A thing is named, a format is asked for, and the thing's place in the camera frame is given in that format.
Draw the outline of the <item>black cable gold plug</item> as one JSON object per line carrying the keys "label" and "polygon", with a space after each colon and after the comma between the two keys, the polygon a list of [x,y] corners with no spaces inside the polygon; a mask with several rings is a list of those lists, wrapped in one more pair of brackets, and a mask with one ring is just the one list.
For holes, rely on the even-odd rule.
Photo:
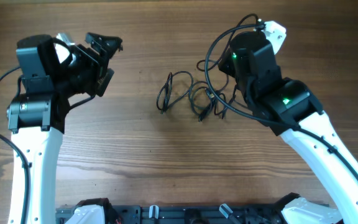
{"label": "black cable gold plug", "polygon": [[[248,18],[250,18],[250,17],[254,17],[254,18],[255,18],[255,23],[254,23],[254,24],[248,24],[248,25],[242,25],[242,23],[243,23],[246,19],[248,19]],[[238,24],[237,24],[235,27],[239,27],[239,26],[255,27],[255,24],[258,24],[259,21],[260,21],[260,19],[259,19],[258,15],[252,13],[252,14],[248,14],[248,15],[246,15],[245,17],[243,17],[243,18],[238,22]],[[233,35],[234,35],[235,32],[236,32],[236,30],[234,30],[234,31],[231,32],[231,34],[230,34],[230,36],[229,36],[229,40],[227,41],[227,44],[226,44],[226,46],[225,46],[225,48],[224,48],[224,50],[223,50],[221,56],[218,58],[218,60],[217,60],[217,61],[211,60],[211,59],[208,60],[208,63],[209,63],[209,62],[213,63],[210,67],[208,67],[208,71],[210,71],[210,70],[212,70],[214,67],[216,67],[216,66],[219,64],[219,62],[222,62],[222,59],[224,58],[224,56],[226,55],[226,53],[228,53],[229,44],[230,44],[230,42],[231,42],[231,40],[232,40]],[[204,69],[199,67],[200,63],[202,63],[202,62],[205,63],[205,60],[200,60],[200,61],[197,62],[197,64],[196,64],[196,69],[199,70],[199,71],[201,71],[201,72],[204,72]],[[194,102],[194,99],[193,99],[192,96],[195,95],[195,93],[197,93],[198,90],[202,89],[202,87],[199,87],[199,88],[197,88],[197,89],[195,89],[195,90],[193,90],[192,88],[193,88],[193,86],[198,85],[198,84],[200,84],[200,83],[204,83],[204,84],[208,85],[208,84],[207,84],[206,82],[204,82],[204,81],[197,81],[196,83],[191,84],[191,86],[190,86],[190,88],[189,88],[189,92],[188,92],[188,98],[189,98],[190,103],[192,104],[192,105],[191,105],[191,109],[192,109],[194,112],[195,112],[195,108],[198,108],[199,110],[202,110],[202,112],[200,112],[200,114],[198,114],[198,113],[195,112],[195,114],[198,114],[198,116],[199,116],[199,121],[204,120],[205,117],[206,117],[207,115],[209,115],[210,112],[212,112],[212,110],[213,110],[214,115],[216,115],[216,116],[221,116],[221,118],[224,119],[224,118],[225,118],[225,115],[226,115],[226,112],[227,112],[227,109],[228,109],[227,106],[226,106],[226,104],[231,106],[231,104],[232,104],[233,102],[236,102],[238,105],[240,105],[240,106],[242,106],[243,108],[247,109],[247,106],[245,106],[245,105],[243,105],[243,104],[240,104],[239,102],[237,102],[237,101],[235,100],[235,97],[236,97],[235,92],[236,92],[236,90],[237,90],[237,89],[236,89],[236,88],[237,88],[236,86],[234,87],[234,91],[233,91],[233,94],[232,94],[232,98],[231,98],[228,102],[226,101],[226,96],[225,96],[225,94],[223,93],[223,90],[225,90],[225,88],[227,87],[227,85],[228,85],[228,83],[229,83],[229,75],[226,75],[226,83],[225,83],[225,85],[224,85],[221,89],[218,89],[218,90],[215,91],[215,93],[217,93],[217,94],[219,95],[219,97],[220,97],[220,96],[223,96],[223,100],[225,101],[225,104],[223,104],[224,108],[223,108],[221,111],[217,112],[217,106],[218,106],[218,101],[219,101],[219,100],[217,100],[217,98],[211,93],[211,89],[210,89],[209,87],[206,87],[206,86],[202,86],[202,87],[205,87],[204,89],[205,89],[205,92],[206,92],[207,96],[209,97],[210,103],[209,103],[208,106],[206,106],[206,107],[200,107],[200,106],[195,105],[195,104],[193,103],[193,102]]]}

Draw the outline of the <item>black cable blue USB plug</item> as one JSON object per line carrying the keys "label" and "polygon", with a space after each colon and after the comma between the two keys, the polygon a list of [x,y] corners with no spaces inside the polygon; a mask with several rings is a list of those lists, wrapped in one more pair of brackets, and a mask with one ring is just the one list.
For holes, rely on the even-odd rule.
{"label": "black cable blue USB plug", "polygon": [[199,122],[202,122],[210,114],[219,116],[221,119],[226,117],[227,107],[223,106],[222,110],[218,110],[219,101],[205,81],[197,81],[190,86],[188,99],[190,108],[197,115]]}

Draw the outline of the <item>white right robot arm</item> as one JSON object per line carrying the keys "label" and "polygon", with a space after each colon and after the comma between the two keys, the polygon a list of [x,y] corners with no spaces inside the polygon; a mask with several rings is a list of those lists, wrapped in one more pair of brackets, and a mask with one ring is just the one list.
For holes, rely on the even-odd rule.
{"label": "white right robot arm", "polygon": [[253,118],[309,165],[342,221],[358,223],[358,162],[310,89],[299,80],[282,77],[270,37],[261,31],[237,34],[219,69],[235,78]]}

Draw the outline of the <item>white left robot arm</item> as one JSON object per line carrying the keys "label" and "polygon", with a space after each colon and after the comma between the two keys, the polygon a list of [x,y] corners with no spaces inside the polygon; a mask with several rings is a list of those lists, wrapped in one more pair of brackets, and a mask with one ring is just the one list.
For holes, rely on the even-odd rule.
{"label": "white left robot arm", "polygon": [[9,223],[55,223],[55,183],[65,118],[102,97],[114,71],[108,67],[122,39],[87,33],[89,47],[66,34],[39,34],[17,43],[25,92],[7,108],[14,153]]}

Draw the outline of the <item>black cable micro USB plug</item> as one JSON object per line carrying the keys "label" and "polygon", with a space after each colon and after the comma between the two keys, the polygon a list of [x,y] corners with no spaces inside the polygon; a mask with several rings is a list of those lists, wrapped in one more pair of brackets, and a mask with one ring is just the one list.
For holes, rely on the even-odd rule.
{"label": "black cable micro USB plug", "polygon": [[[190,86],[187,89],[187,91],[184,92],[184,94],[182,94],[176,100],[174,100],[172,103],[170,103],[170,98],[171,98],[172,89],[173,89],[173,77],[175,77],[176,75],[179,75],[179,74],[189,75],[190,80],[191,80]],[[157,106],[157,109],[160,111],[160,113],[164,114],[168,109],[170,109],[174,104],[179,102],[185,96],[189,96],[190,89],[193,85],[194,85],[194,78],[190,72],[187,72],[187,71],[179,71],[179,72],[175,72],[175,73],[170,72],[168,74],[167,81],[164,83],[163,87],[160,89],[160,91],[157,95],[157,98],[156,98],[156,106]],[[162,101],[162,105],[159,106],[158,103],[160,101],[160,97],[161,97],[162,93],[164,94],[163,101]]]}

